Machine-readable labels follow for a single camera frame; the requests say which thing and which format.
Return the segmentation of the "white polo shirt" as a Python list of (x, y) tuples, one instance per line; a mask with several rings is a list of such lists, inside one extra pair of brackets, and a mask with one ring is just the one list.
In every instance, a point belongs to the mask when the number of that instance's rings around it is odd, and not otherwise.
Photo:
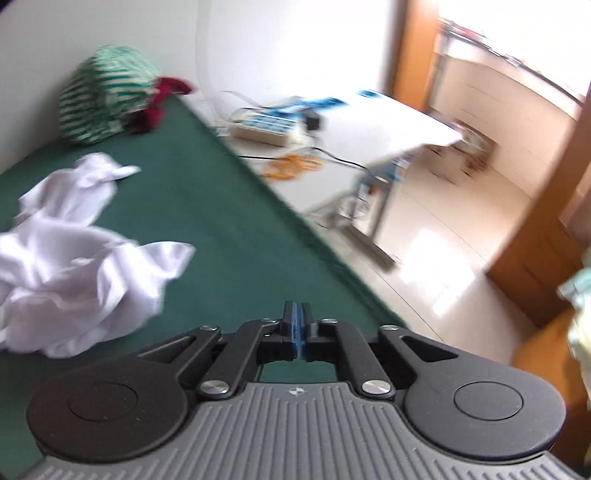
[(194, 247), (140, 245), (94, 224), (117, 181), (139, 171), (91, 153), (20, 197), (1, 236), (2, 350), (74, 357), (162, 313), (165, 287), (184, 273)]

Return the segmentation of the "green felt table cover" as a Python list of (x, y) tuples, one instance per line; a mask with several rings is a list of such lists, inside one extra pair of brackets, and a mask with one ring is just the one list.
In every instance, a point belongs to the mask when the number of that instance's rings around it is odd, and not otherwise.
[(1, 356), (1, 470), (15, 478), (40, 460), (25, 411), (49, 377), (169, 339), (200, 325), (232, 332), (273, 318), (288, 300), (311, 305), (375, 334), (400, 323), (394, 313), (318, 233), (249, 170), (176, 98), (148, 134), (97, 145), (139, 172), (118, 185), (98, 225), (141, 244), (191, 244), (183, 275), (167, 286), (163, 313), (138, 331), (65, 360)]

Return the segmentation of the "dark red garment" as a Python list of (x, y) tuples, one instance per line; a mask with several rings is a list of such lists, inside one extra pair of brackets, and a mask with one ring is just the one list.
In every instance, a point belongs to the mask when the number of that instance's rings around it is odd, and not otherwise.
[(185, 80), (160, 77), (156, 82), (156, 93), (146, 107), (130, 115), (126, 131), (133, 135), (140, 135), (155, 130), (164, 116), (164, 101), (174, 96), (190, 95), (192, 92), (193, 86)]

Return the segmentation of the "white side desk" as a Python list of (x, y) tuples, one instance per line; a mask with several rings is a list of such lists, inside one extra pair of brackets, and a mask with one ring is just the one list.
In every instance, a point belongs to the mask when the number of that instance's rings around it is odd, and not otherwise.
[[(311, 153), (322, 158), (321, 170), (294, 180), (273, 180), (274, 192), (290, 208), (308, 215), (325, 212), (329, 227), (353, 242), (385, 271), (396, 260), (377, 245), (376, 238), (394, 181), (404, 175), (407, 160), (427, 146), (448, 147), (461, 140), (450, 126), (385, 95), (349, 95), (346, 104), (322, 112), (322, 129), (308, 136), (301, 124), (283, 147), (267, 145), (232, 133), (224, 138), (236, 155), (249, 161), (257, 173), (263, 161), (290, 154)], [(367, 233), (353, 224), (363, 188), (373, 185), (382, 193), (378, 213)]]

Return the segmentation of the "white power strip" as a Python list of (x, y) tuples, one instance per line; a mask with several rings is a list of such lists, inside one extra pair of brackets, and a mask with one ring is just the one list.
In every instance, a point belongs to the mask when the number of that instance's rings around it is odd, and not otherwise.
[(231, 117), (228, 130), (232, 137), (240, 140), (276, 147), (286, 147), (301, 139), (301, 126), (297, 120), (256, 108), (239, 109)]

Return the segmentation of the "green white striped garment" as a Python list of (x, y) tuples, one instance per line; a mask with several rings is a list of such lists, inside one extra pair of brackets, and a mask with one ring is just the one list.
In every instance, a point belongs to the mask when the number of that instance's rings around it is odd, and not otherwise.
[(60, 93), (61, 139), (91, 145), (121, 133), (128, 117), (148, 105), (160, 74), (160, 69), (133, 47), (99, 48), (79, 64)]

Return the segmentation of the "black power adapter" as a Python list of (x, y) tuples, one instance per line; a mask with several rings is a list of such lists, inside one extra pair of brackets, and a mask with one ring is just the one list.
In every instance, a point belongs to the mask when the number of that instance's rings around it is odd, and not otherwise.
[(322, 118), (314, 109), (301, 111), (301, 120), (303, 120), (304, 128), (308, 132), (315, 132), (322, 128)]

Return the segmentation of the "wooden door frame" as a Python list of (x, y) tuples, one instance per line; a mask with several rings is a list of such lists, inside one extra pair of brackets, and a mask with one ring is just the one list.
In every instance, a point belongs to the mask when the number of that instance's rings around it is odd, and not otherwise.
[(581, 267), (585, 245), (560, 221), (590, 165), (590, 102), (582, 107), (562, 156), (519, 229), (487, 276), (538, 328), (566, 309), (557, 287)]

